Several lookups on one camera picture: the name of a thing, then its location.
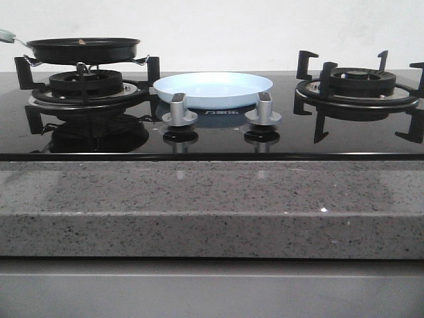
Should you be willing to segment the silver stove knob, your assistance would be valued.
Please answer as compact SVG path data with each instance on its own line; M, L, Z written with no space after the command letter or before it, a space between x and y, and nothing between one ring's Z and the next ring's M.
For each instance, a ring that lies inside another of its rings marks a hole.
M273 111L272 98L268 92L258 93L256 107L251 111L247 111L244 116L250 124L259 126L276 125L282 119L279 113Z
M170 112L162 116L162 121L171 127L188 126L197 121L197 113L186 107L184 93L176 93L170 102Z

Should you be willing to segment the black gas burner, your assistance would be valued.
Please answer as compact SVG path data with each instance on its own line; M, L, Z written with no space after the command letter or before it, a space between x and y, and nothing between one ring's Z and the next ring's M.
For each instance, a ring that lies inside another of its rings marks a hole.
M32 91L30 106L62 121L88 117L114 117L149 100L143 81L124 80L112 70L72 71L54 74L49 84Z
M346 121L379 121L391 113L414 109L419 98L412 89L397 83L396 75L367 68L333 68L317 79L304 80L295 89L293 112L310 115L306 103L318 117Z

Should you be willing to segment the left black gas burner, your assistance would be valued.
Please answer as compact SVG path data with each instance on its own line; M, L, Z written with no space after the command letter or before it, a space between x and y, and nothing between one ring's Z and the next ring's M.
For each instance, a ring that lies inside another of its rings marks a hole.
M88 117L114 117L149 100L143 81L124 80L112 70L72 71L54 74L49 84L32 91L30 106L62 121Z

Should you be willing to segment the light blue plate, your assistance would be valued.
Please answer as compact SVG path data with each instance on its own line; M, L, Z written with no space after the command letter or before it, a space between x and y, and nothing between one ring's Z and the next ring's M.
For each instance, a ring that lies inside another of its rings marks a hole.
M269 91L273 82L265 77L236 72L196 72L161 78L153 87L159 98L170 103L185 94L190 109L234 109L254 105L258 93Z

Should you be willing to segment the black frying pan mint handle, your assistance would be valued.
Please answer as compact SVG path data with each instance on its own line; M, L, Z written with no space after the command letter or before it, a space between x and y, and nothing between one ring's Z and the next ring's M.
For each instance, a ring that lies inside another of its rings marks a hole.
M80 45L78 40L85 41ZM134 62L143 65L149 57L136 59L136 46L140 40L133 38L54 38L32 40L22 44L30 48L33 58L24 59L31 66L40 64L76 65L79 62L90 66Z

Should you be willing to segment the left black pan support grate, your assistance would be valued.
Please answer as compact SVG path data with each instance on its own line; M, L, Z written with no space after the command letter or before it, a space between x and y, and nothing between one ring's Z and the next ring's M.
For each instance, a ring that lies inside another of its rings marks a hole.
M36 83L32 78L31 65L23 57L15 58L17 76L21 89L41 89L48 83ZM143 122L155 123L159 119L156 116L156 108L159 98L151 92L153 83L160 78L160 59L148 56L149 59L143 65L147 66L147 79L141 80L149 86L149 100L134 107L128 108L124 113L114 117L88 117L81 120L62 121L52 115L45 115L28 105L25 107L30 131L32 134L44 134L48 131L54 132L65 138L89 139L112 136L133 127L143 124ZM78 63L74 71L103 70L99 66L90 66Z

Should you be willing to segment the left silver stove knob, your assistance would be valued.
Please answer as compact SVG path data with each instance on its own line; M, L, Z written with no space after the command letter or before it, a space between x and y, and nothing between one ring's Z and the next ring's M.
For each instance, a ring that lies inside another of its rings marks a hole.
M170 112L162 116L162 121L171 127L188 126L197 121L197 113L186 107L184 93L176 93L170 102Z

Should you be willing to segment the grey cabinet front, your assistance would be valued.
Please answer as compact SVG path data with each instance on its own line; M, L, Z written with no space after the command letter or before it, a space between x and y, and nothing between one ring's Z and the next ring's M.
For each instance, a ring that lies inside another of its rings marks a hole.
M6 259L2 317L422 317L422 262Z

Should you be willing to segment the black pan support grate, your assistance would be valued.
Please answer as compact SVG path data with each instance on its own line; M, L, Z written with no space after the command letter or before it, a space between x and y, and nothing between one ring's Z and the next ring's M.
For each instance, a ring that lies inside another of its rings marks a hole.
M48 83L36 83L32 78L31 65L23 57L15 58L17 76L21 89L41 89ZM28 105L25 107L30 131L32 134L44 134L48 131L54 132L65 138L89 139L112 136L133 127L143 124L143 122L155 123L159 119L156 116L156 108L159 98L151 92L153 83L160 78L160 59L148 56L149 59L143 65L147 66L147 79L141 80L149 86L149 100L134 107L128 108L124 113L114 117L88 117L81 120L62 121L52 115L45 115ZM90 66L78 63L74 71L103 70L99 66Z
M314 143L321 142L329 133L324 131L325 119L373 122L386 119L392 113L411 116L409 130L395 135L410 142L423 142L423 79L417 89L397 82L396 75L386 71L388 51L378 54L380 65L370 68L340 68L337 63L325 62L318 78L308 74L309 59L319 55L299 51L293 112L311 115L304 109L307 103L317 112Z

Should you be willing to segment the black glass gas stove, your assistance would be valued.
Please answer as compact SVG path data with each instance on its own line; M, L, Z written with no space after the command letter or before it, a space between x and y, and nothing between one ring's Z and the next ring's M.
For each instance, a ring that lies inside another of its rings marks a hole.
M17 75L1 74L3 161L422 160L423 105L410 109L329 108L295 96L288 72L268 72L282 120L254 127L245 109L198 111L191 127L161 121L155 94L120 109L39 109Z

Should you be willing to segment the right black pan support grate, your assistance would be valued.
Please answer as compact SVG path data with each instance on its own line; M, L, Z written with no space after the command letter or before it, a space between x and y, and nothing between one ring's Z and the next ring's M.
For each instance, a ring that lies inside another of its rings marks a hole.
M388 51L378 54L380 65L370 68L340 68L337 63L325 62L318 78L308 74L309 59L319 55L299 51L293 112L311 115L304 109L307 103L317 112L314 143L321 142L329 133L324 131L325 119L373 122L386 119L392 113L411 116L409 130L395 135L410 142L423 142L423 79L417 89L397 82L396 75L386 71Z

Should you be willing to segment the right black gas burner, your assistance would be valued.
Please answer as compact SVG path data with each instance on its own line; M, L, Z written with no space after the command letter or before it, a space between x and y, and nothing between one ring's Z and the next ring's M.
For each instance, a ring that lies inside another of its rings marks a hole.
M346 121L379 121L391 113L414 109L419 98L412 89L397 83L396 75L367 68L333 68L317 79L304 80L295 89L293 112L310 115L306 103L318 117Z

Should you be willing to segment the right silver stove knob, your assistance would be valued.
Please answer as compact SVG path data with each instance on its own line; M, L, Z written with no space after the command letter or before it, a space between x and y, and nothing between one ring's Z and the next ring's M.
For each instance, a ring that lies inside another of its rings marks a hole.
M272 98L268 92L258 93L256 107L251 111L247 111L244 116L250 124L259 126L276 125L282 119L279 113L273 111Z

